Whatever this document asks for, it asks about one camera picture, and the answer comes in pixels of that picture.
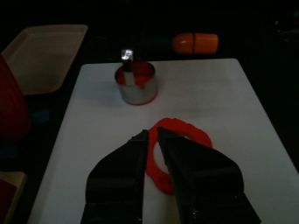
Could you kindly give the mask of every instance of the white table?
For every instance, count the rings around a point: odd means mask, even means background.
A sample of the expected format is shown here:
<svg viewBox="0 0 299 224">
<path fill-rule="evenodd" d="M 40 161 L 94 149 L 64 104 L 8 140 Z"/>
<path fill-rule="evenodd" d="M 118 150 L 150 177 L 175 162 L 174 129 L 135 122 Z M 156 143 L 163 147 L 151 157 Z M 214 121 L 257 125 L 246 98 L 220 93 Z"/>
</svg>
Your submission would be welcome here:
<svg viewBox="0 0 299 224">
<path fill-rule="evenodd" d="M 82 67 L 28 223 L 80 223 L 96 163 L 166 117 L 204 130 L 214 148 L 238 163 L 262 223 L 299 223 L 299 175 L 239 62 L 151 63 L 159 94 L 143 106 L 122 101 L 114 80 L 120 64 Z M 155 156 L 164 169 L 158 149 Z M 147 176 L 144 182 L 144 224 L 180 223 L 174 196 Z"/>
</svg>

